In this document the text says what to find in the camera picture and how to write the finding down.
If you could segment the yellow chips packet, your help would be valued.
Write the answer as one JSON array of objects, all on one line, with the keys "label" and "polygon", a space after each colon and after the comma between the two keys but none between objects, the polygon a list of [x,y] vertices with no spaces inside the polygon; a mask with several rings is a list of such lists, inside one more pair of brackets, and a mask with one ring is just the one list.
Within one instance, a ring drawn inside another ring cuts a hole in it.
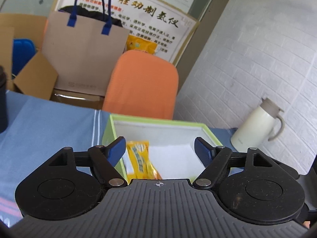
[{"label": "yellow chips packet", "polygon": [[132,165],[132,171],[126,168],[128,182],[132,179],[162,178],[149,159],[149,141],[128,141],[126,148]]}]

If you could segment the cream thermos jug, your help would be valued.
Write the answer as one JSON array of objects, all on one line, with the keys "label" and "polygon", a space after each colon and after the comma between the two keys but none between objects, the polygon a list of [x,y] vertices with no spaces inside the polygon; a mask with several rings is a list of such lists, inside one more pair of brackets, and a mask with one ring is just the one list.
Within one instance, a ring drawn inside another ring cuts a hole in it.
[{"label": "cream thermos jug", "polygon": [[285,121],[279,114],[284,112],[269,98],[253,110],[244,123],[230,138],[238,152],[246,152],[250,147],[259,147],[264,141],[277,139],[285,128]]}]

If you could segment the green cardboard box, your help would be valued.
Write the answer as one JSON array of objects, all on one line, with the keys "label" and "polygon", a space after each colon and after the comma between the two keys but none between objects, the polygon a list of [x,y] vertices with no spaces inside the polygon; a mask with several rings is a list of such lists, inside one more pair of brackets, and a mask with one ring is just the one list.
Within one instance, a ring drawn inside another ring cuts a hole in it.
[{"label": "green cardboard box", "polygon": [[149,160],[164,179],[194,181],[205,169],[194,150],[197,137],[213,147],[221,145],[205,124],[110,114],[102,144],[120,136],[127,142],[148,141]]}]

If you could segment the blue striped tablecloth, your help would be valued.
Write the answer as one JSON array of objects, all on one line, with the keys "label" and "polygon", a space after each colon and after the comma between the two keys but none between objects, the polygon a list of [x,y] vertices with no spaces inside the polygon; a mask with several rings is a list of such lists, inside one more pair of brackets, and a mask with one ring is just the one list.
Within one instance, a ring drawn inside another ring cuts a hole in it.
[{"label": "blue striped tablecloth", "polygon": [[[17,185],[65,146],[76,151],[102,143],[109,113],[7,93],[8,128],[1,134],[1,221],[22,218],[14,200]],[[228,132],[211,129],[220,139]]]}]

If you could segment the orange chair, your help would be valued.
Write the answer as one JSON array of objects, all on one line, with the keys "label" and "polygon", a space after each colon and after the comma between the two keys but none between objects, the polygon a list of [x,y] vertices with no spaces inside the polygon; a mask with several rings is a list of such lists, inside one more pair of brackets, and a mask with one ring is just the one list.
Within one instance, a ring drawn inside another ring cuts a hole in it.
[{"label": "orange chair", "polygon": [[102,110],[171,120],[178,91],[175,66],[138,50],[125,52],[113,69]]}]

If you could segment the brown cardboard box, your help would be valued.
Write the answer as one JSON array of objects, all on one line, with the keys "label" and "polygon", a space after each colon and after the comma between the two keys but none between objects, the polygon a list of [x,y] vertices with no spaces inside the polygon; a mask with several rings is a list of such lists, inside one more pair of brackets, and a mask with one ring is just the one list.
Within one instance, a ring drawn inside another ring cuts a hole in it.
[{"label": "brown cardboard box", "polygon": [[6,88],[24,95],[74,106],[101,109],[104,98],[57,90],[58,74],[42,55],[47,18],[1,13],[1,66]]}]

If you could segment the black tumbler cup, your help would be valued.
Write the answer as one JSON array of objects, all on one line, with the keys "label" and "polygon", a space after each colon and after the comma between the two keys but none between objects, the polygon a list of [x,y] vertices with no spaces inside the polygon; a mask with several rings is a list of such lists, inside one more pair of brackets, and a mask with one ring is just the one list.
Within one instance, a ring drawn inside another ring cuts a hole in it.
[{"label": "black tumbler cup", "polygon": [[7,99],[6,99],[7,76],[0,66],[0,133],[8,127]]}]

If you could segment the yellow plastic bag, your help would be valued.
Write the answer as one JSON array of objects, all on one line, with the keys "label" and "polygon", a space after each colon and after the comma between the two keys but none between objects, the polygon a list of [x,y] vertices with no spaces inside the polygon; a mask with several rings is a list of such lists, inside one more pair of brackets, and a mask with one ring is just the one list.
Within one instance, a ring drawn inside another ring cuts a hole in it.
[{"label": "yellow plastic bag", "polygon": [[152,55],[156,53],[157,46],[157,43],[133,35],[129,35],[126,41],[128,51],[138,50]]}]

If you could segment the blue cushion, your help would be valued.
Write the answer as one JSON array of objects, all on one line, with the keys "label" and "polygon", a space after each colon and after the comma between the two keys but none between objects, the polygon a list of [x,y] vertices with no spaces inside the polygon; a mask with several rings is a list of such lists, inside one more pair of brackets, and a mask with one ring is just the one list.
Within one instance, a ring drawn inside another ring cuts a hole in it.
[{"label": "blue cushion", "polygon": [[36,47],[30,39],[14,39],[12,51],[12,73],[17,76],[36,54]]}]

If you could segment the Chinese text poster board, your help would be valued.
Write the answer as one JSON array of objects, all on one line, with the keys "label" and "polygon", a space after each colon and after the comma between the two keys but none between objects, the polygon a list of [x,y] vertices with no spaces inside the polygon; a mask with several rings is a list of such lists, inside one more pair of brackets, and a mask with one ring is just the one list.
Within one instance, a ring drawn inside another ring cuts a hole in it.
[{"label": "Chinese text poster board", "polygon": [[102,20],[102,1],[111,1],[111,19],[133,36],[157,43],[156,55],[175,63],[198,23],[184,12],[160,0],[59,0],[55,11]]}]

